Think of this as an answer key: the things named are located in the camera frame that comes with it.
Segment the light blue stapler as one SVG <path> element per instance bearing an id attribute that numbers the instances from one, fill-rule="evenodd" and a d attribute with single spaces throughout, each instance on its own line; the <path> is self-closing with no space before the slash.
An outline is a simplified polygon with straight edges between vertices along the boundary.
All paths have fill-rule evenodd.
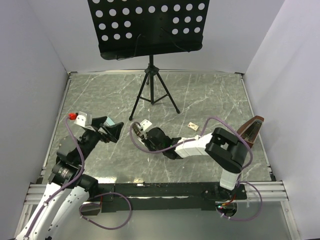
<path id="1" fill-rule="evenodd" d="M 110 117 L 107 117 L 104 124 L 106 126 L 113 126 L 113 125 L 115 125 L 115 122 Z"/>

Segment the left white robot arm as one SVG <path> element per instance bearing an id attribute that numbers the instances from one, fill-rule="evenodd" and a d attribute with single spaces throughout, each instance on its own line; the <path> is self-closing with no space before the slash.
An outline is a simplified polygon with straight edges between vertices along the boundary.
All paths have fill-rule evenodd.
<path id="1" fill-rule="evenodd" d="M 66 204 L 73 206 L 98 197 L 98 180 L 84 173 L 85 161 L 99 142 L 117 143 L 124 126 L 108 116 L 93 117 L 85 112 L 68 114 L 64 124 L 68 135 L 59 143 L 44 193 L 17 240 L 52 239 L 50 227 L 58 228 L 58 221 L 66 217 Z"/>

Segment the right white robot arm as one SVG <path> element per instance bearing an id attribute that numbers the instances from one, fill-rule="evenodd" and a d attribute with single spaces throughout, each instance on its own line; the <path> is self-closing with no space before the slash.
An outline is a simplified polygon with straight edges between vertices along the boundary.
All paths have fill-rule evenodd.
<path id="1" fill-rule="evenodd" d="M 237 136 L 221 127 L 213 133 L 192 138 L 170 138 L 159 127 L 154 127 L 141 135 L 139 140 L 149 151 L 162 151 L 171 160 L 211 157 L 222 167 L 218 193 L 223 199 L 230 199 L 236 193 L 236 183 L 249 152 Z"/>

